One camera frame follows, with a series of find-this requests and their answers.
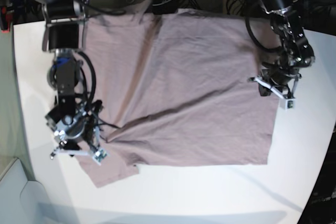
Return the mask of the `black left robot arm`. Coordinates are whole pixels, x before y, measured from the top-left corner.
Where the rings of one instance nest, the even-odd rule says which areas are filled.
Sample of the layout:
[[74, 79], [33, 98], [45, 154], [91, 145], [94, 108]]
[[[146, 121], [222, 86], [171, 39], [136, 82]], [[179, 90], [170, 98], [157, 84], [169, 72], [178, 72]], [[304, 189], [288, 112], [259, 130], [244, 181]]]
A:
[[[296, 88], [290, 88], [288, 83], [293, 81], [296, 86], [301, 78], [300, 69], [310, 67], [315, 61], [300, 15], [295, 9], [296, 2], [297, 0], [256, 0], [246, 13], [246, 28], [254, 44], [262, 51], [276, 55], [273, 62], [262, 62], [260, 74], [250, 79], [258, 83], [262, 97], [273, 93], [285, 101], [293, 100]], [[279, 36], [280, 46], [266, 48], [254, 36], [249, 18], [251, 11], [257, 6], [270, 16], [271, 29]]]

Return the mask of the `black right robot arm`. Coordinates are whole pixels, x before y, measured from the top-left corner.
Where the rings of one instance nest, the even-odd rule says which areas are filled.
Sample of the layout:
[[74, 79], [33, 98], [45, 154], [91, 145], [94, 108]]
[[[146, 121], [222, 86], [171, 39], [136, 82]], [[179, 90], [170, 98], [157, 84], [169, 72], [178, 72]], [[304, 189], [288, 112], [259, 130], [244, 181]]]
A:
[[84, 51], [89, 0], [35, 1], [46, 22], [42, 50], [54, 54], [47, 81], [55, 104], [45, 117], [57, 142], [51, 157], [90, 156], [101, 163], [107, 157], [100, 144], [102, 101], [94, 99], [96, 72]]

